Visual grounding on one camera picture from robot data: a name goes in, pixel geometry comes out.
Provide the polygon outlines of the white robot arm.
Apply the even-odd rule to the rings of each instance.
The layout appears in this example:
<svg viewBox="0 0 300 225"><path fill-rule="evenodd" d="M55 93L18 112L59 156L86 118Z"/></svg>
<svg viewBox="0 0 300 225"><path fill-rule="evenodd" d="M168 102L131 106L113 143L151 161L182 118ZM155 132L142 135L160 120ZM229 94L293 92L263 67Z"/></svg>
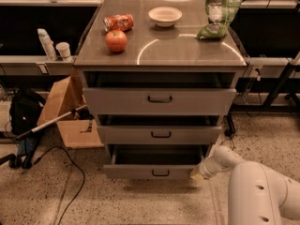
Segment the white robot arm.
<svg viewBox="0 0 300 225"><path fill-rule="evenodd" d="M220 146L194 167L194 180L230 172L228 225L282 225L300 219L300 183Z"/></svg>

